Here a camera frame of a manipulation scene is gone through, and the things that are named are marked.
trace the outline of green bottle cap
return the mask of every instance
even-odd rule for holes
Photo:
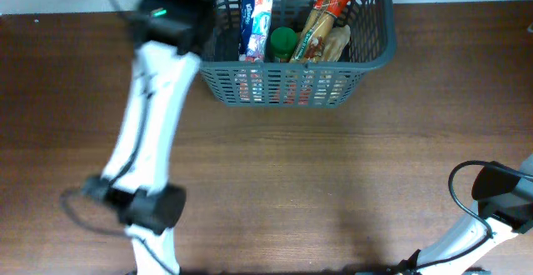
[[[294,52],[298,44],[298,36],[294,30],[288,27],[279,27],[270,36],[270,46],[274,56],[286,58]]]

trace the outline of wooden table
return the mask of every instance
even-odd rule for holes
[[[396,5],[395,15],[393,62],[338,109],[228,108],[193,83],[170,170],[188,191],[184,268],[396,264],[461,215],[446,186],[457,163],[518,168],[533,152],[533,2]],[[83,231],[57,201],[107,162],[131,59],[114,14],[0,18],[1,274],[134,269],[129,241]],[[457,179],[464,201],[476,172]],[[531,274],[532,246],[520,236],[476,265]]]

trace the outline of food item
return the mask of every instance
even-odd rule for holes
[[[274,54],[274,63],[286,63],[291,59],[298,36],[288,27],[279,27],[270,36],[270,47]]]
[[[248,75],[246,70],[241,70],[241,73],[236,75],[235,81],[239,84],[241,101],[263,101],[263,80],[257,70],[250,70]]]
[[[336,18],[350,0],[316,0],[301,32],[301,37],[291,63],[317,62],[321,60],[323,41],[333,28]]]
[[[242,0],[239,61],[262,62],[265,59],[273,3],[274,0]]]
[[[350,26],[335,27],[324,42],[323,62],[336,62],[341,57],[344,47],[350,42]]]

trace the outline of green led light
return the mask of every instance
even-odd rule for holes
[[[158,10],[158,11],[154,12],[152,14],[152,17],[157,18],[157,17],[160,17],[160,16],[165,15],[165,14],[167,14],[167,10],[166,9],[162,9],[162,10]]]

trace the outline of green bottle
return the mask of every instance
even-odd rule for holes
[[[274,63],[286,63],[291,60],[298,36],[288,27],[279,27],[270,36],[270,47],[274,54]]]

